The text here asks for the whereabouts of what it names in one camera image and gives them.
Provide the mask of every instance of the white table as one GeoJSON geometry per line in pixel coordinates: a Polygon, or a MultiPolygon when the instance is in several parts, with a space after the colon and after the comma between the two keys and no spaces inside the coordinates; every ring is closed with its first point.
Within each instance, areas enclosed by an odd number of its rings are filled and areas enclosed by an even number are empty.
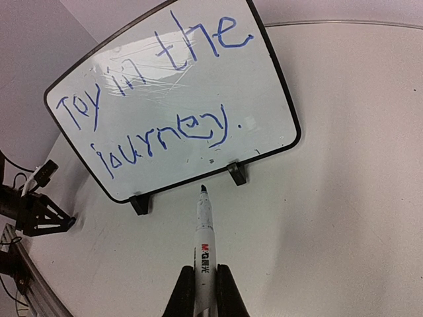
{"type": "Polygon", "coordinates": [[[60,137],[44,190],[76,215],[30,255],[75,317],[160,316],[192,263],[207,185],[218,262],[251,316],[421,316],[423,31],[310,24],[268,29],[303,130],[300,144],[155,195],[138,217],[102,192],[60,137]]]}

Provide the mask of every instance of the black frame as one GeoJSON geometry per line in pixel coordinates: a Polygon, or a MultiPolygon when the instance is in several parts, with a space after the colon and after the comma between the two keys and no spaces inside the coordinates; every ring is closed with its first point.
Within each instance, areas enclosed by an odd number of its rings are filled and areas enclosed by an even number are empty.
{"type": "MultiPolygon", "coordinates": [[[[90,174],[93,176],[93,178],[96,180],[97,184],[101,187],[101,189],[106,193],[106,195],[115,203],[128,203],[130,202],[130,197],[124,200],[117,200],[114,199],[109,192],[106,190],[106,188],[101,184],[101,182],[99,181],[99,179],[95,176],[95,174],[91,171],[91,169],[89,168],[88,164],[83,160],[82,156],[79,154],[79,152],[76,150],[76,148],[73,146],[70,138],[68,138],[68,136],[66,135],[66,133],[64,132],[64,130],[61,128],[59,122],[56,120],[56,117],[53,115],[53,112],[50,110],[50,107],[47,104],[47,95],[48,93],[58,84],[60,83],[66,76],[68,76],[68,74],[70,74],[73,70],[75,70],[80,64],[82,64],[85,60],[87,60],[88,58],[90,58],[90,56],[92,56],[94,53],[96,53],[97,51],[99,51],[101,48],[103,48],[105,45],[107,45],[109,42],[113,41],[115,38],[117,38],[119,35],[121,35],[122,33],[124,33],[125,31],[127,31],[128,29],[130,29],[131,27],[133,27],[134,25],[138,24],[139,22],[141,22],[142,20],[144,20],[145,18],[149,17],[150,15],[153,15],[154,13],[156,13],[157,11],[160,11],[161,9],[164,9],[165,7],[167,7],[168,5],[170,5],[171,3],[177,2],[178,0],[167,0],[164,3],[161,3],[160,5],[158,5],[157,7],[151,9],[150,11],[144,13],[143,15],[141,15],[140,17],[136,18],[135,20],[133,20],[132,22],[128,23],[127,25],[125,25],[123,28],[121,28],[119,31],[115,32],[113,35],[109,36],[107,39],[105,39],[103,42],[101,42],[97,47],[95,47],[94,49],[92,49],[89,53],[87,53],[84,57],[82,57],[79,61],[77,61],[71,68],[69,68],[62,76],[60,76],[56,81],[54,81],[54,83],[52,83],[47,90],[44,93],[44,104],[47,108],[47,111],[49,112],[49,114],[53,117],[53,120],[55,121],[56,125],[59,127],[61,133],[65,136],[66,141],[71,145],[72,149],[75,151],[75,153],[77,154],[77,156],[79,157],[79,159],[82,161],[82,163],[84,164],[85,168],[90,172],[90,174]]],[[[299,140],[301,139],[301,128],[299,126],[299,121],[298,121],[298,117],[297,117],[297,113],[295,112],[295,108],[293,106],[293,102],[292,102],[292,98],[291,98],[291,94],[289,93],[289,89],[288,89],[288,85],[285,81],[285,77],[284,74],[282,73],[282,68],[280,67],[278,58],[276,57],[275,51],[273,49],[272,43],[270,42],[270,39],[267,35],[267,32],[264,28],[263,22],[260,19],[260,16],[258,15],[258,12],[256,10],[256,7],[254,6],[254,3],[252,2],[252,0],[245,0],[247,2],[247,5],[249,6],[251,13],[257,23],[258,29],[260,30],[260,33],[263,37],[264,43],[266,44],[266,47],[269,51],[270,57],[272,58],[273,61],[273,65],[275,67],[276,73],[278,74],[280,83],[282,85],[282,88],[284,90],[285,93],[285,97],[286,100],[288,102],[288,106],[289,106],[289,110],[291,111],[291,115],[293,118],[293,122],[294,122],[294,126],[295,129],[297,131],[297,137],[294,139],[293,143],[286,145],[284,147],[281,147],[279,149],[275,149],[273,151],[258,155],[257,157],[252,157],[248,160],[244,160],[241,162],[238,162],[238,164],[240,165],[245,165],[245,164],[249,164],[252,162],[255,162],[256,160],[260,160],[260,159],[264,159],[266,157],[269,157],[271,155],[275,155],[278,154],[280,152],[289,150],[291,148],[293,148],[294,146],[296,146],[299,143],[299,140]]],[[[141,195],[153,195],[159,192],[163,192],[165,190],[169,190],[171,188],[175,188],[181,185],[185,185],[187,183],[191,183],[191,182],[195,182],[196,180],[200,180],[202,178],[206,178],[215,174],[219,174],[221,172],[225,172],[227,171],[227,167],[223,167],[223,168],[219,168],[217,170],[214,170],[212,172],[208,172],[205,173],[203,175],[199,175],[193,178],[190,178],[188,180],[183,180],[179,183],[175,183],[169,186],[165,186],[163,188],[160,188],[158,190],[153,190],[152,192],[148,192],[148,193],[142,193],[141,195]]]]}

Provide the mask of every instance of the whiteboard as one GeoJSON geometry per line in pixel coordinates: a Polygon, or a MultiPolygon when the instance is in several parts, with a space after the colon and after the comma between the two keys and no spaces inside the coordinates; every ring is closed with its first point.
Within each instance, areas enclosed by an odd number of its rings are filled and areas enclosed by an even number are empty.
{"type": "Polygon", "coordinates": [[[293,147],[300,128],[251,1],[172,0],[112,35],[44,95],[117,202],[293,147]]]}

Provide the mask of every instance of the whiteboard marker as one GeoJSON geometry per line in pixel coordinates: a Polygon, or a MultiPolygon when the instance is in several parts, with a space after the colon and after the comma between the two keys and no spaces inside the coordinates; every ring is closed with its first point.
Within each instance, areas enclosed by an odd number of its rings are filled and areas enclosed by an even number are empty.
{"type": "Polygon", "coordinates": [[[212,205],[205,185],[201,186],[197,203],[197,228],[194,249],[195,316],[215,316],[216,248],[212,205]]]}

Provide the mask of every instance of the black plastic stand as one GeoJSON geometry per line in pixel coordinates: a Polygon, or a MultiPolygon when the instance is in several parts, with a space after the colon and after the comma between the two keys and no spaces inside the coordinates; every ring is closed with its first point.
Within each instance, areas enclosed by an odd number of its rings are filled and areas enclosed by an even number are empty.
{"type": "MultiPolygon", "coordinates": [[[[247,176],[244,165],[234,162],[226,166],[226,168],[237,186],[246,184],[247,176]]],[[[150,194],[132,196],[130,198],[131,206],[135,209],[137,215],[148,215],[150,198],[150,194]]]]}
{"type": "Polygon", "coordinates": [[[247,177],[245,175],[244,165],[240,165],[238,162],[234,162],[226,167],[237,186],[246,184],[247,177]]]}
{"type": "Polygon", "coordinates": [[[139,195],[139,196],[132,196],[130,198],[130,203],[132,207],[135,209],[137,215],[147,215],[149,210],[149,202],[150,202],[151,195],[139,195]]]}

